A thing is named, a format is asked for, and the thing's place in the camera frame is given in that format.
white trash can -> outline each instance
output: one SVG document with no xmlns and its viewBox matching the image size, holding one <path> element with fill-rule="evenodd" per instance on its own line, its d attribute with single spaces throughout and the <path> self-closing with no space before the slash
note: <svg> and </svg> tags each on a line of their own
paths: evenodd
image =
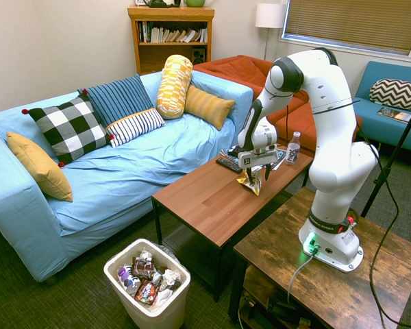
<svg viewBox="0 0 411 329">
<path fill-rule="evenodd" d="M 151 312 L 144 304 L 137 302 L 134 296 L 130 296 L 117 280 L 117 272 L 121 266 L 130 265 L 132 257 L 139 256 L 143 248 L 153 255 L 157 266 L 178 270 L 182 281 L 181 286 L 174 291 L 172 296 L 154 312 Z M 179 329 L 182 326 L 190 273 L 158 246 L 148 240 L 138 239 L 111 258 L 103 267 L 103 272 L 110 280 L 129 316 L 140 329 Z"/>
</svg>

green bowl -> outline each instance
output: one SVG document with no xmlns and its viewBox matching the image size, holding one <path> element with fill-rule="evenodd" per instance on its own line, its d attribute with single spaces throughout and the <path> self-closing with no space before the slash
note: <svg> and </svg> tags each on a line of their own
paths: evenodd
<svg viewBox="0 0 411 329">
<path fill-rule="evenodd" d="M 206 0 L 184 0 L 188 7 L 202 7 Z"/>
</svg>

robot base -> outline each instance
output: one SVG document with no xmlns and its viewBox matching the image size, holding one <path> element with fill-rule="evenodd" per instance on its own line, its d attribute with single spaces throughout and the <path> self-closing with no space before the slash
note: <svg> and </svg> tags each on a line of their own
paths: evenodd
<svg viewBox="0 0 411 329">
<path fill-rule="evenodd" d="M 309 220 L 306 220 L 299 231 L 299 240 L 303 245 L 304 253 L 309 256 L 312 255 L 309 245 L 310 239 L 308 239 L 311 233 L 315 240 L 314 244 L 319 245 L 319 251 L 314 258 L 346 273 L 355 270 L 362 262 L 364 250 L 359 246 L 359 239 L 351 229 L 344 233 L 331 234 L 319 230 Z M 345 239 L 350 240 L 348 244 L 344 243 Z M 350 259 L 351 261 L 342 263 L 339 259 Z"/>
</svg>

metal table leg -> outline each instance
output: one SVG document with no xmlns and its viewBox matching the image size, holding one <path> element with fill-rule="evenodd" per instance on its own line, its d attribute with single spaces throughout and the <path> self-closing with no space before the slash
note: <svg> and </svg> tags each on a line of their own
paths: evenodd
<svg viewBox="0 0 411 329">
<path fill-rule="evenodd" d="M 306 173 L 304 174 L 303 184 L 301 185 L 301 187 L 306 186 L 306 183 L 308 182 L 308 178 L 309 178 L 309 167 L 306 169 Z"/>
<path fill-rule="evenodd" d="M 237 256 L 236 266 L 233 273 L 232 295 L 230 296 L 230 304 L 228 308 L 228 315 L 232 321 L 238 321 L 239 302 L 240 296 L 242 295 L 246 271 L 247 261 Z"/>
<path fill-rule="evenodd" d="M 223 249 L 219 250 L 218 264 L 214 269 L 214 287 L 213 287 L 213 299 L 217 303 L 221 296 L 221 265 L 222 265 Z"/>
<path fill-rule="evenodd" d="M 152 199 L 153 215 L 155 219 L 155 228 L 157 231 L 157 241 L 158 241 L 158 244 L 161 245 L 162 244 L 162 229 L 160 227 L 160 216 L 158 214 L 158 203 L 156 200 L 154 200 L 153 197 L 151 199 Z"/>
</svg>

yellow pillow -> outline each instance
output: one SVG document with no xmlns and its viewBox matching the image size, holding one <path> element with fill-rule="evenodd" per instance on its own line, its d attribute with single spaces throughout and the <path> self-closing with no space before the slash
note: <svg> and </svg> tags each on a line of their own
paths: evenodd
<svg viewBox="0 0 411 329">
<path fill-rule="evenodd" d="M 73 201 L 66 176 L 47 153 L 30 139 L 7 132 L 8 147 L 35 179 L 42 192 L 59 200 Z"/>
<path fill-rule="evenodd" d="M 221 130 L 233 105 L 234 101 L 216 97 L 190 85 L 187 90 L 184 112 L 200 117 L 211 123 L 217 130 Z"/>
<path fill-rule="evenodd" d="M 181 55 L 169 56 L 162 71 L 155 108 L 164 119 L 183 115 L 186 92 L 192 79 L 192 63 Z"/>
</svg>

